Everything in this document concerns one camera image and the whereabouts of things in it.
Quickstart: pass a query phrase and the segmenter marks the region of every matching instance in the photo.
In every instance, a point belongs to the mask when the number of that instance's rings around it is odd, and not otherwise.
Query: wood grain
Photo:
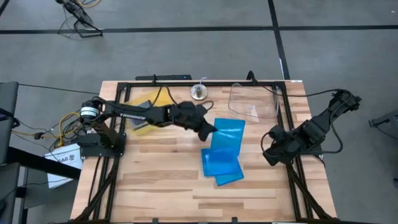
[[[116,86],[117,82],[103,82],[100,96],[114,100]],[[290,95],[305,94],[303,83],[286,81],[286,86]],[[189,89],[189,86],[170,88],[176,101],[191,101]],[[154,90],[158,88],[134,87],[130,98]],[[227,86],[208,87],[207,100],[215,102],[205,116],[209,123],[217,117],[242,118],[228,109],[230,91]],[[252,100],[260,104],[264,98],[272,97],[261,87],[257,92]],[[282,98],[279,100],[284,125],[288,127]],[[295,127],[311,118],[306,98],[289,97],[289,103]],[[204,177],[202,171],[200,149],[210,146],[211,136],[201,142],[197,133],[176,126],[140,136],[126,131],[126,151],[120,160],[111,221],[151,222],[154,217],[160,222],[230,222],[231,217],[238,217],[242,222],[294,220],[285,167],[283,164],[271,167],[259,145],[261,136],[276,124],[276,118],[246,120],[239,157],[245,178],[221,187],[216,186],[214,178]],[[271,142],[265,138],[264,148]],[[303,156],[302,160],[309,190],[326,212],[335,216],[323,164],[312,156]],[[96,158],[83,163],[71,218],[77,217],[87,205],[95,164]],[[105,195],[100,218],[104,216],[107,198]],[[304,216],[301,197],[299,201]]]

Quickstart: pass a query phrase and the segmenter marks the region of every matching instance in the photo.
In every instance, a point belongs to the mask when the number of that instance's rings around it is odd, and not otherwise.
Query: label
[[[91,112],[91,111],[82,111],[81,113],[80,113],[80,116],[84,116],[84,115],[89,115],[89,116],[97,116],[97,114],[96,113],[94,113],[94,112]]]
[[[80,116],[84,116],[84,115],[97,116],[98,113],[100,113],[99,110],[89,107],[89,106],[82,107],[80,109],[80,111],[81,111]]]
[[[141,119],[141,120],[145,120],[145,117],[143,116],[135,116],[135,115],[130,115],[130,114],[120,114],[121,117],[123,118],[132,118],[132,119]]]

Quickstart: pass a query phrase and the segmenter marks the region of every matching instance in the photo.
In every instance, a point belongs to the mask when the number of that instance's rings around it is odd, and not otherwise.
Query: cable
[[[80,114],[78,114],[78,113],[76,113],[76,112],[71,112],[71,113],[66,114],[66,115],[60,120],[60,123],[59,123],[59,125],[58,125],[58,130],[59,130],[59,132],[60,132],[60,135],[59,135],[60,142],[58,143],[58,147],[63,146],[63,141],[62,141],[63,134],[62,134],[62,131],[61,131],[63,120],[65,120],[65,119],[66,119],[68,116],[70,116],[70,115],[76,115],[78,118],[80,118]],[[66,134],[73,133],[74,131],[75,131],[75,129],[74,129],[74,130],[71,130],[71,131],[68,132],[68,133],[65,133],[65,135],[66,135]]]
[[[168,86],[166,87],[166,89],[167,89],[167,93],[169,94],[170,99],[172,99],[173,103],[174,103],[175,105],[177,105],[178,103],[174,100],[174,98],[173,98],[173,96],[172,96],[172,94],[171,94],[170,89],[169,89]]]
[[[325,161],[323,161],[323,159],[320,157],[320,155],[313,155],[313,156],[315,156],[315,158],[317,158],[319,161],[321,161],[323,166],[326,167]]]
[[[61,35],[61,36],[64,36],[64,37],[66,37],[66,38],[70,38],[73,34],[76,34],[76,31],[75,31],[74,29],[70,28],[70,26],[69,26],[69,24],[68,24],[68,20],[69,20],[70,18],[74,17],[74,16],[67,17],[67,12],[66,12],[66,10],[65,10],[65,7],[62,6],[62,9],[63,9],[63,13],[64,13],[64,15],[65,15],[65,20],[63,21],[63,23],[61,24],[60,28],[58,29],[57,34],[59,34],[59,35]],[[73,31],[72,34],[70,34],[70,35],[63,35],[63,34],[60,33],[60,31],[61,31],[61,29],[62,29],[62,27],[63,27],[63,25],[64,25],[65,23],[67,23],[68,28],[69,28],[70,30]]]
[[[92,2],[95,2],[96,0],[90,0],[90,1],[88,1],[88,0],[83,0],[81,3],[83,3],[83,4],[90,4],[90,3],[92,3]]]
[[[80,0],[76,0],[76,2],[81,6],[81,7],[93,7],[96,6],[98,3],[100,3],[101,0],[96,0],[93,4],[89,4],[92,1],[88,2],[85,4],[85,1],[81,2]]]
[[[99,95],[99,93],[93,93],[93,92],[88,92],[88,91],[79,91],[79,90],[68,90],[64,88],[55,88],[55,87],[50,87],[50,86],[40,86],[40,85],[30,85],[30,84],[23,84],[20,83],[20,86],[28,86],[28,87],[35,87],[35,88],[46,88],[49,90],[60,90],[60,91],[69,91],[72,93],[87,93],[87,94],[93,94],[93,95]]]
[[[43,182],[43,183],[29,183],[29,184],[24,184],[20,187],[26,187],[28,185],[43,185],[43,184],[48,184],[48,183],[55,183],[55,182],[60,182],[60,181],[64,181],[67,180],[69,178],[65,178],[65,179],[61,179],[61,180],[55,180],[55,181],[47,181],[47,182]],[[14,191],[16,191],[18,189],[18,187],[14,188],[12,191],[8,192],[6,194],[6,196],[4,196],[0,201],[3,201],[4,199],[6,199],[8,197],[8,195],[12,194]]]
[[[95,169],[94,169],[94,176],[93,176],[93,181],[91,183],[91,188],[90,188],[90,194],[88,195],[88,202],[87,202],[87,206],[90,205],[90,201],[91,201],[91,194],[93,193],[93,189],[94,189],[94,183],[95,183],[95,179],[97,176],[97,171],[98,171],[98,165],[100,164],[100,160],[101,157],[98,157],[97,163],[95,164]]]
[[[26,135],[26,136],[35,136],[35,134],[23,133],[23,132],[15,131],[15,130],[12,130],[11,132],[12,133],[16,133],[16,134]]]
[[[270,155],[268,154],[265,150],[264,150],[264,146],[262,146],[264,139],[266,138],[266,136],[269,135],[269,132],[265,133],[262,137],[261,137],[261,142],[260,142],[260,146],[261,146],[261,150],[263,151],[263,153],[267,154],[269,157],[278,157],[278,156],[274,156],[274,155]]]
[[[387,132],[381,130],[378,126],[377,126],[376,128],[377,128],[377,130],[379,130],[381,133],[383,133],[383,134],[385,134],[385,135],[387,135],[387,136],[390,136],[390,137],[392,137],[393,139],[398,140],[397,137],[394,137],[393,135],[391,135],[391,134],[389,134],[389,133],[387,133]]]
[[[48,150],[49,153],[51,153],[51,155],[55,158],[55,160],[56,160],[57,162],[60,162],[60,161],[55,157],[55,155],[52,154],[52,151],[51,151],[49,148],[43,146],[42,144],[39,144],[39,143],[36,143],[36,142],[32,142],[32,141],[30,141],[30,140],[28,140],[28,139],[26,139],[26,138],[23,138],[23,137],[19,136],[18,134],[15,134],[15,133],[13,133],[13,134],[14,134],[15,136],[17,136],[17,137],[19,137],[19,138],[25,140],[25,141],[28,141],[28,142],[32,143],[32,144],[35,144],[35,145],[37,145],[37,146],[42,146],[43,148],[45,148],[46,150]]]
[[[271,92],[272,94],[275,94],[277,96],[283,96],[283,94],[278,94],[272,90],[267,89],[265,86],[263,86],[263,88],[265,88],[266,90],[268,90],[269,92]],[[319,94],[323,94],[323,93],[328,93],[331,91],[339,91],[339,90],[343,90],[343,89],[332,89],[332,90],[325,90],[325,91],[321,91],[318,93],[312,93],[312,94],[308,94],[308,95],[286,95],[286,96],[291,96],[291,97],[309,97],[309,96],[315,96],[315,95],[319,95]]]
[[[214,101],[213,100],[208,100],[206,102],[199,103],[199,105],[204,105],[206,103],[211,103],[211,106],[209,108],[206,108],[207,111],[211,110],[213,108],[213,106],[214,106]]]
[[[68,151],[65,151],[65,152],[54,153],[53,155],[64,154],[64,153],[67,153],[67,152],[73,152],[73,151],[77,151],[77,150],[80,150],[80,149],[72,149],[72,150],[68,150]]]
[[[21,125],[23,125],[23,126],[25,126],[25,127],[27,127],[27,128],[30,128],[30,129],[32,129],[32,130],[43,130],[43,131],[47,131],[47,130],[44,129],[44,128],[32,128],[32,127],[28,126],[27,124],[23,123],[21,120],[19,120],[19,119],[17,119],[17,120],[21,123]]]
[[[337,151],[323,151],[322,152],[323,154],[328,154],[328,153],[336,154],[336,153],[339,153],[339,152],[341,152],[343,150],[343,141],[341,140],[340,136],[337,134],[337,131],[335,129],[335,125],[333,124],[333,122],[330,122],[330,127],[331,127],[331,130],[333,131],[333,133],[335,134],[338,142],[340,143],[340,148]]]
[[[159,95],[160,95],[160,92],[162,91],[162,86],[159,88],[159,91],[157,92],[157,94],[156,94],[156,97],[155,97],[155,100],[154,100],[154,102],[152,103],[152,106],[150,106],[150,107],[148,107],[148,108],[142,108],[142,110],[132,110],[132,109],[126,109],[126,108],[121,108],[121,107],[119,107],[119,106],[117,106],[117,105],[113,105],[115,108],[118,108],[118,109],[121,109],[121,110],[127,110],[127,111],[133,111],[133,112],[145,112],[145,111],[148,111],[149,109],[152,109],[153,107],[154,107],[154,105],[156,104],[156,101],[157,101],[157,99],[159,98]],[[175,103],[175,104],[177,104],[176,102],[175,102],[175,100],[173,99],[173,97],[172,97],[172,95],[171,95],[171,93],[170,93],[170,90],[169,90],[169,88],[166,86],[166,88],[167,88],[167,91],[168,91],[168,93],[169,93],[169,96],[171,97],[171,99],[172,99],[172,101]],[[98,101],[100,101],[100,102],[102,102],[102,103],[106,103],[106,100],[104,100],[104,99],[102,99],[101,97],[99,97],[99,96],[94,96],[93,98],[92,98],[92,100],[98,100]]]

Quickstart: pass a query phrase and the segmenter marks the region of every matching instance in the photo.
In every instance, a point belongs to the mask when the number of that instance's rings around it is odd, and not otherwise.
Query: white paper
[[[52,154],[53,155],[51,155],[51,153],[46,153],[45,158],[51,159],[53,161],[58,160],[65,165],[72,166],[72,167],[75,167],[75,168],[81,170],[83,163],[80,159],[80,146],[78,146],[77,144],[72,144],[69,146],[64,146],[64,147],[58,148],[58,149],[54,150],[52,152]],[[54,174],[47,174],[47,178],[49,179],[49,188],[50,189],[54,189],[58,186],[66,184],[67,182],[72,180],[70,178],[65,179],[65,177],[54,175]]]

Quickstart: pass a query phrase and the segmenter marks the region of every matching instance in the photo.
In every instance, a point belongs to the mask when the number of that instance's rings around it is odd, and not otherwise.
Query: gray concrete floor
[[[275,8],[280,26],[398,24],[397,1],[278,0]],[[87,11],[100,28],[272,24],[266,0],[103,0]],[[0,17],[0,30],[58,29],[64,19],[55,1],[10,0]],[[398,142],[369,128],[368,120],[397,109],[398,30],[283,31],[281,35],[290,77],[303,80],[307,93],[347,88],[363,99],[359,111],[336,121],[345,149],[325,156],[338,216],[396,223],[398,190],[392,178],[398,177]],[[0,49],[0,82],[17,80],[80,91],[99,92],[103,80],[133,80],[153,73],[226,79],[245,78],[253,70],[258,79],[282,78],[273,31],[122,33],[85,40],[76,35],[67,39],[55,34],[3,34]],[[92,96],[20,86],[16,116],[31,126],[49,128]],[[310,98],[312,113],[321,112],[329,99],[329,95]],[[11,144],[38,155],[46,152],[15,137]],[[323,148],[337,147],[329,134]],[[32,171],[28,181],[45,178]],[[75,189],[73,182],[55,193],[43,187],[29,189],[26,203],[33,208],[28,223],[66,221]]]

